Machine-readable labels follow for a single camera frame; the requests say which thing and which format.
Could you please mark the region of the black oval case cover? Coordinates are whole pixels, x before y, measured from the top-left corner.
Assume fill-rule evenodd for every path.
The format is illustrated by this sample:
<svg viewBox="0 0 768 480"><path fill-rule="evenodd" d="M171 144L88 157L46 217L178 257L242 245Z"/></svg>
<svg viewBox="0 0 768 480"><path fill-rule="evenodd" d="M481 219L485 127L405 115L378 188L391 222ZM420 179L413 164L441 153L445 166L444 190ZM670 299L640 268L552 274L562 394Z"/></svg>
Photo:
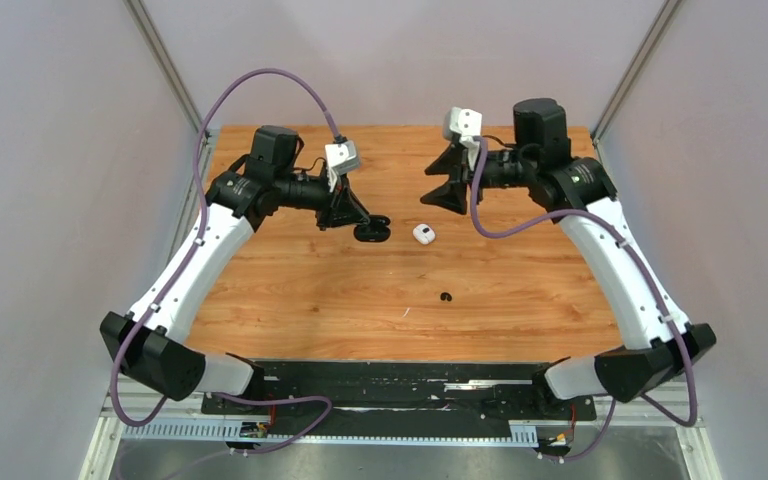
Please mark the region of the black oval case cover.
<svg viewBox="0 0 768 480"><path fill-rule="evenodd" d="M391 220L385 215L371 215L369 222L358 224L353 229L353 236L359 242L382 243L391 236Z"/></svg>

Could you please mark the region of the white earbud charging case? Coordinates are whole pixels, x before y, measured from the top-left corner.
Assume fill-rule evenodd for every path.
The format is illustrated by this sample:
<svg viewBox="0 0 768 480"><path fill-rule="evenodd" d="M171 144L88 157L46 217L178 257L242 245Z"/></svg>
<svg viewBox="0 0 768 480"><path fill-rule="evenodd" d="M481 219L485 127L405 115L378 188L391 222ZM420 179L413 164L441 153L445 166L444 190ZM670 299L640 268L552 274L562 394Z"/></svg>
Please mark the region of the white earbud charging case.
<svg viewBox="0 0 768 480"><path fill-rule="evenodd" d="M436 232L427 224L419 224L412 230L413 237L422 245L429 245L436 239Z"/></svg>

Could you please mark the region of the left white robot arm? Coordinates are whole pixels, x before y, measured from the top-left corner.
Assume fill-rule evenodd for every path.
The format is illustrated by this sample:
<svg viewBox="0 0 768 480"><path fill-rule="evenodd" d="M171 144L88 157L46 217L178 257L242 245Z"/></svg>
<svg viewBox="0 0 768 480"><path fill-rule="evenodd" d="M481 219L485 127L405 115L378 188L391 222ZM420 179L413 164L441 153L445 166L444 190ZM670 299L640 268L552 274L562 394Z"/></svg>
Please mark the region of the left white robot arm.
<svg viewBox="0 0 768 480"><path fill-rule="evenodd" d="M360 165L353 141L340 137L326 145L316 175L295 166L303 147L292 129L260 127L250 151L214 178L205 208L158 279L126 313L109 312L101 321L117 374L168 400L220 392L243 413L264 405L267 389L251 362L185 344L229 261L281 207L314 212L320 230L352 226L359 240L389 232L387 220L371 214L351 190L348 175Z"/></svg>

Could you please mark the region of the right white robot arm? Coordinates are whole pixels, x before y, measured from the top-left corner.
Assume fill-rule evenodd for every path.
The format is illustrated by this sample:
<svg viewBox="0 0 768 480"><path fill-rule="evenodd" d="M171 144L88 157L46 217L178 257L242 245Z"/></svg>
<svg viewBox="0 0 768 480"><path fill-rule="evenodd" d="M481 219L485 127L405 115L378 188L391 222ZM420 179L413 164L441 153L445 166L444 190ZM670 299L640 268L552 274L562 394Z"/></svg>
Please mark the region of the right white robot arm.
<svg viewBox="0 0 768 480"><path fill-rule="evenodd" d="M481 227L478 206L488 189L524 188L578 249L604 293L622 343L590 356L566 358L535 375L531 403L556 417L582 396L627 403L683 377L696 386L694 364L717 341L669 295L637 245L618 191L602 164L573 153L564 108L551 98L512 109L514 139L494 150L482 115L454 107L443 121L446 149L428 166L443 185L422 202L468 216Z"/></svg>

